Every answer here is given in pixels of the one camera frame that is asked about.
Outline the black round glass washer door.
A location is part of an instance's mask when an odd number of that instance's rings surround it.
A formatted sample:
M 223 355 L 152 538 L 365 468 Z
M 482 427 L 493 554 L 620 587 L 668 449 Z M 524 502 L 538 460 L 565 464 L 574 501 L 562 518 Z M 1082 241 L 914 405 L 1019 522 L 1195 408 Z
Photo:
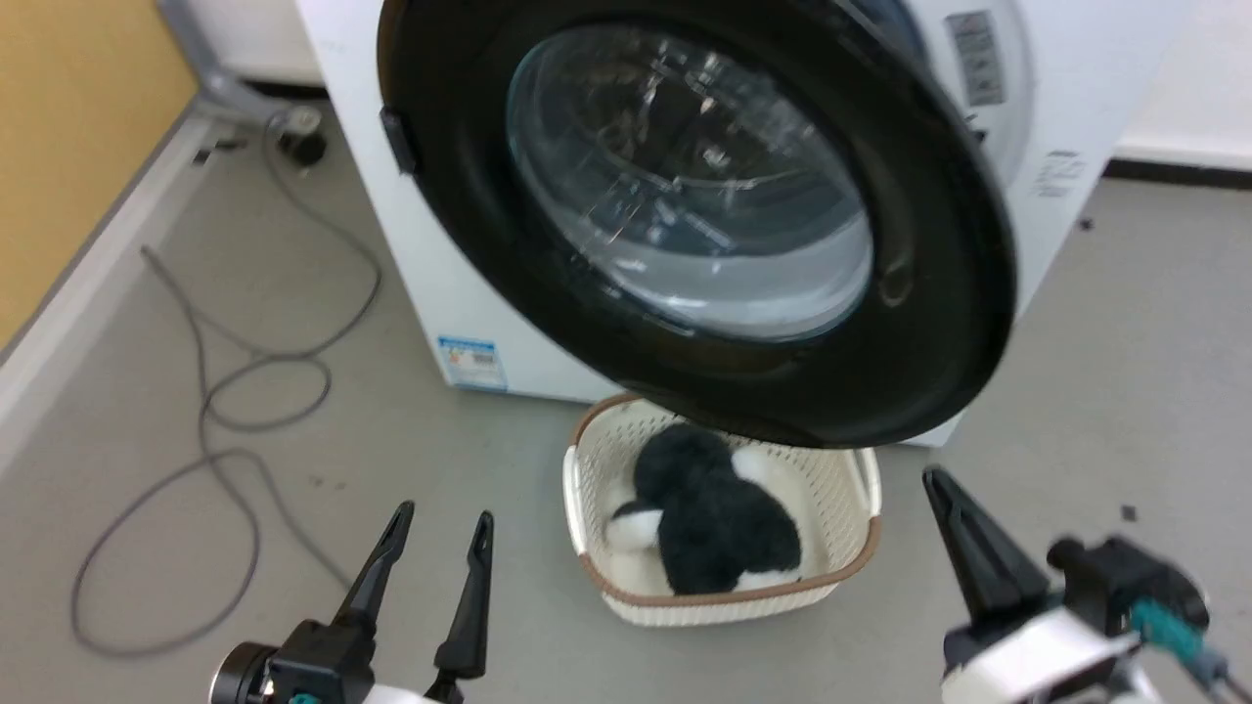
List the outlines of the black round glass washer door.
M 685 418 L 901 442 L 1007 348 L 1013 227 L 858 0 L 381 0 L 381 124 L 527 324 Z

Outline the black and white plush toy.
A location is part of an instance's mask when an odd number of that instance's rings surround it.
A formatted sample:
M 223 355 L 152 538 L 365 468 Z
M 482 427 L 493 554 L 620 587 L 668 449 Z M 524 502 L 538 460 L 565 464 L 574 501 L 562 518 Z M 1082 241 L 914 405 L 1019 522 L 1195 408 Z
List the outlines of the black and white plush toy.
M 798 519 L 767 482 L 777 463 L 759 446 L 732 447 L 694 423 L 644 443 L 634 499 L 613 509 L 610 547 L 654 551 L 675 595 L 777 588 L 803 580 Z

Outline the grey warning label sticker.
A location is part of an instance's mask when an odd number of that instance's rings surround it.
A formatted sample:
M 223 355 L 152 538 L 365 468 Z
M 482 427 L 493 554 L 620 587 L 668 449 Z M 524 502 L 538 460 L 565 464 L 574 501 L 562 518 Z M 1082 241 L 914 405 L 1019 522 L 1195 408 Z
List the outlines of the grey warning label sticker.
M 945 26 L 962 63 L 967 103 L 974 108 L 1002 106 L 1007 101 L 1005 71 L 990 10 L 950 14 Z

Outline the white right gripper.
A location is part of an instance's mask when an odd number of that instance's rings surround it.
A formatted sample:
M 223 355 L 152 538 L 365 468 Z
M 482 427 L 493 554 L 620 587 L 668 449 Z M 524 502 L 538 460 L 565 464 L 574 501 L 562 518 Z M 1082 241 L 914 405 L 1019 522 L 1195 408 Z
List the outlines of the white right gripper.
M 1131 616 L 1050 600 L 1050 577 L 947 468 L 921 487 L 969 614 L 944 638 L 942 704 L 1157 704 Z

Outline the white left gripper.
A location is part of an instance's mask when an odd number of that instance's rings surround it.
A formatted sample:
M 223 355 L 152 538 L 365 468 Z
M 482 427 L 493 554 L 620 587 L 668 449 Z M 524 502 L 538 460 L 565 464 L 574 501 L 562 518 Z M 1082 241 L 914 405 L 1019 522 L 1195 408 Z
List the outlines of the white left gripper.
M 336 626 L 376 633 L 381 603 L 394 564 L 403 555 L 414 517 L 414 501 L 402 501 L 381 531 L 339 610 Z M 485 676 L 490 634 L 490 604 L 495 556 L 495 517 L 485 509 L 475 522 L 467 550 L 467 576 L 448 636 L 434 651 L 434 669 L 446 679 L 480 679 Z M 368 704 L 439 704 L 421 691 L 376 684 L 371 686 Z

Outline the blue energy label sticker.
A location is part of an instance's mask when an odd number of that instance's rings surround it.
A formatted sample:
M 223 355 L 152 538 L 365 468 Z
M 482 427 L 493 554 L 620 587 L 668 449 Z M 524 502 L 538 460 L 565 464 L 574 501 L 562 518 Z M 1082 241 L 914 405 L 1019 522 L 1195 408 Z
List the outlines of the blue energy label sticker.
M 505 365 L 492 339 L 439 334 L 434 349 L 451 386 L 493 392 L 507 392 L 510 388 Z

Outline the round floor drain fitting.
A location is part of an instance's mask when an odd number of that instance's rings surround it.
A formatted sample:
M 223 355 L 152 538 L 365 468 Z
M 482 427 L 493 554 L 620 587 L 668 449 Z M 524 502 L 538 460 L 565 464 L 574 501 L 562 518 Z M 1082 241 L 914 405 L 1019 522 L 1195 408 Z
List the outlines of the round floor drain fitting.
M 299 168 L 314 167 L 326 157 L 323 116 L 312 106 L 293 106 L 279 119 L 278 152 Z

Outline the white washing machine body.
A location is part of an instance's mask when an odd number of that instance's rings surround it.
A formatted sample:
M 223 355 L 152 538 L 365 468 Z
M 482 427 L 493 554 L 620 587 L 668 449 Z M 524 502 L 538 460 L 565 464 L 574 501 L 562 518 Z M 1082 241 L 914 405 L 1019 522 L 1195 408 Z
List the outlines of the white washing machine body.
M 505 365 L 506 393 L 577 402 L 598 402 L 621 390 L 634 393 L 581 365 L 527 324 L 475 272 L 424 204 L 381 124 L 381 0 L 294 3 L 381 234 L 434 357 L 439 334 L 492 339 Z M 1171 43 L 1193 13 L 1194 0 L 858 4 L 876 26 L 896 35 L 911 58 L 934 71 L 997 172 L 1017 257 L 1009 343 L 1020 312 L 1090 199 Z M 1005 71 L 1007 101 L 1002 106 L 967 103 L 962 63 L 945 26 L 950 14 L 983 9 L 992 13 Z M 967 407 L 938 427 L 896 443 L 943 445 Z

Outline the white brown-rimmed laundry basket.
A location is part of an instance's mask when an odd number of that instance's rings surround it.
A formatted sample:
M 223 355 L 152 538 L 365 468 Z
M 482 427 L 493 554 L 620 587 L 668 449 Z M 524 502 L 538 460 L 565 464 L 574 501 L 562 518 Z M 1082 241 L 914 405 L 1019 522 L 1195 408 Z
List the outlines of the white brown-rimmed laundry basket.
M 727 435 L 765 461 L 766 489 L 794 516 L 803 545 L 795 581 L 721 595 L 675 596 L 657 552 L 620 552 L 606 537 L 608 519 L 632 490 L 644 445 L 679 416 L 631 395 L 600 401 L 575 427 L 563 451 L 560 486 L 573 550 L 603 603 L 639 628 L 711 628 L 804 609 L 831 596 L 876 552 L 881 479 L 871 448 L 813 450 Z

